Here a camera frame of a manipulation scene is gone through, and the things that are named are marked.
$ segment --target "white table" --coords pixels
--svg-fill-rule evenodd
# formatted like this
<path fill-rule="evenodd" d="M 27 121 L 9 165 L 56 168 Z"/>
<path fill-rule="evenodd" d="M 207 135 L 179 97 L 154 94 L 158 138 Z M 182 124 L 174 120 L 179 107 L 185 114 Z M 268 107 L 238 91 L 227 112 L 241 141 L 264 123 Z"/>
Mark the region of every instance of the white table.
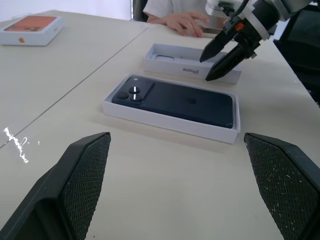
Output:
<path fill-rule="evenodd" d="M 23 153 L 29 163 L 13 142 L 4 146 L 0 227 L 69 144 L 111 132 L 88 240 L 283 239 L 259 194 L 243 137 L 254 132 L 297 144 L 320 166 L 320 110 L 272 42 L 241 63 L 235 86 L 145 73 L 238 93 L 242 132 L 235 145 L 102 113 L 104 97 L 126 75 L 144 74 L 143 57 L 153 43 L 203 48 L 208 41 L 153 25 L 17 136 L 27 137 Z M 234 46 L 231 42 L 226 50 Z"/>
<path fill-rule="evenodd" d="M 46 47 L 0 45 L 0 147 L 141 34 L 147 25 L 78 13 Z"/>

